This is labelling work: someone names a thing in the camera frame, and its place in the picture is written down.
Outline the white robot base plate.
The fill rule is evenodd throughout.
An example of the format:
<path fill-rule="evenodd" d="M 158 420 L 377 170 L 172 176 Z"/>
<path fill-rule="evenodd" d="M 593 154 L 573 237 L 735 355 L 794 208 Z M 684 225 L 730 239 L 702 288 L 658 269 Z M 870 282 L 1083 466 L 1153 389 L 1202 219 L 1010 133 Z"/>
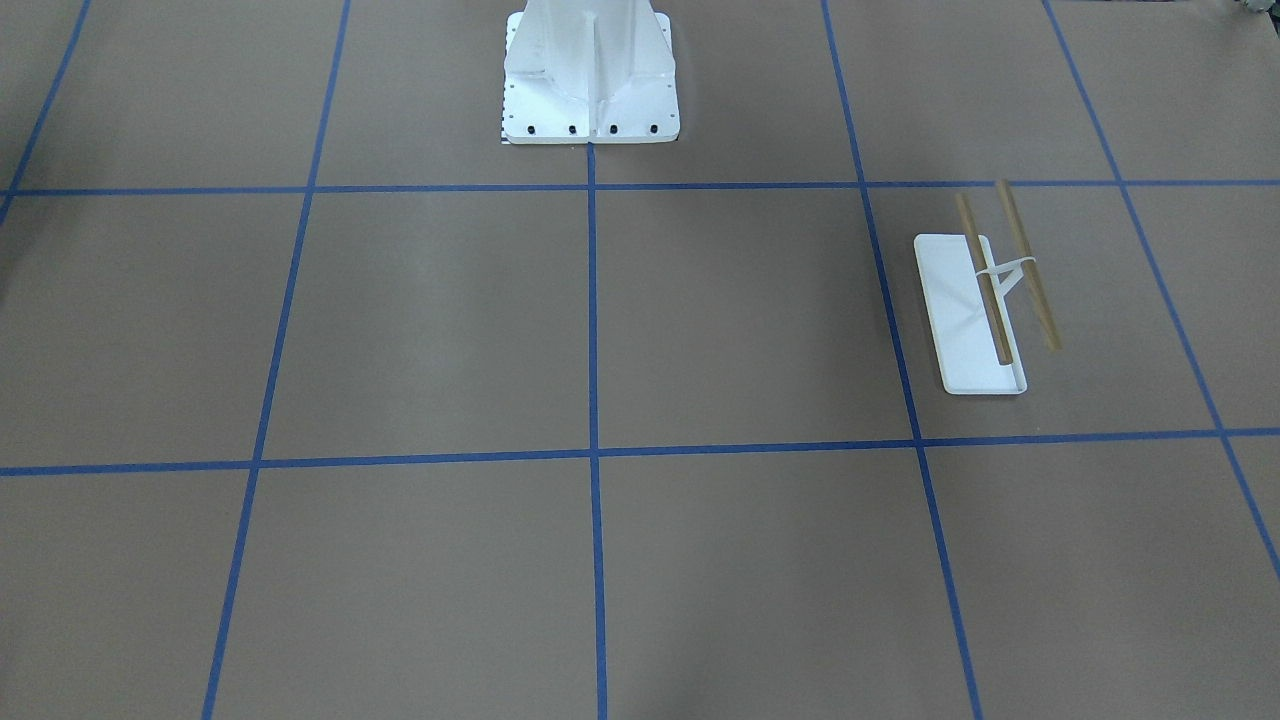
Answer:
<path fill-rule="evenodd" d="M 506 18 L 500 137 L 668 143 L 681 135 L 672 24 L 649 1 L 529 1 Z"/>

